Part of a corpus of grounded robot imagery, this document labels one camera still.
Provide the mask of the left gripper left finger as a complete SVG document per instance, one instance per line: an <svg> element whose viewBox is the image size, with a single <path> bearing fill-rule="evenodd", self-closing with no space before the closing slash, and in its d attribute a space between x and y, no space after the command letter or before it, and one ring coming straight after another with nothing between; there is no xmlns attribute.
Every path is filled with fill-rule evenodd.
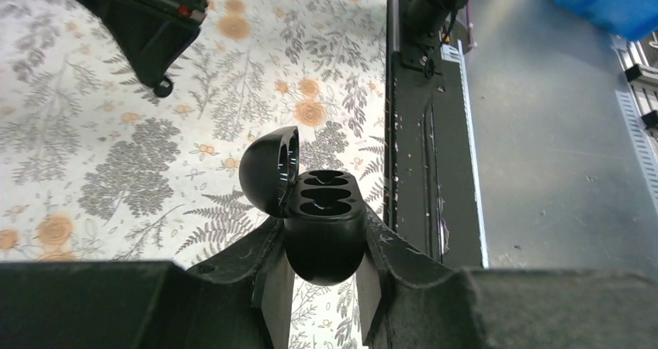
<svg viewBox="0 0 658 349"><path fill-rule="evenodd" d="M270 218L184 270L170 261L1 265L3 348L285 348L294 274Z"/></svg>

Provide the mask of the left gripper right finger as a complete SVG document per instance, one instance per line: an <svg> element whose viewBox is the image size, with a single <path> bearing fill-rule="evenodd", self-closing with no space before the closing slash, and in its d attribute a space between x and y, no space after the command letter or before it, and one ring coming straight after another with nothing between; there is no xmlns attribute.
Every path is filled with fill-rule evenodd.
<svg viewBox="0 0 658 349"><path fill-rule="evenodd" d="M365 211L370 348L655 348L657 283L627 271L452 270Z"/></svg>

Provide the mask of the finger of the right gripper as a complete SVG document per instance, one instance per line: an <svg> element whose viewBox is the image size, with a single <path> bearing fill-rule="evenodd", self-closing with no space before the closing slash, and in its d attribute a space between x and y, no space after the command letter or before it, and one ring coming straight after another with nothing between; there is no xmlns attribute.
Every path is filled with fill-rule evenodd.
<svg viewBox="0 0 658 349"><path fill-rule="evenodd" d="M172 63L196 40L207 0L76 0L112 34L137 80L170 88Z"/></svg>

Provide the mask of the black earbud case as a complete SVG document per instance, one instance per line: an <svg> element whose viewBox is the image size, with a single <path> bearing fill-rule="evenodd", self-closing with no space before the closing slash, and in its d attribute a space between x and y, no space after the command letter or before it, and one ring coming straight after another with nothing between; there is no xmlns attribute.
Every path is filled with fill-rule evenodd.
<svg viewBox="0 0 658 349"><path fill-rule="evenodd" d="M344 171L300 171L295 126L261 136L243 153L239 182L248 201L283 221L289 264L303 280L337 285L358 269L366 248L366 205Z"/></svg>

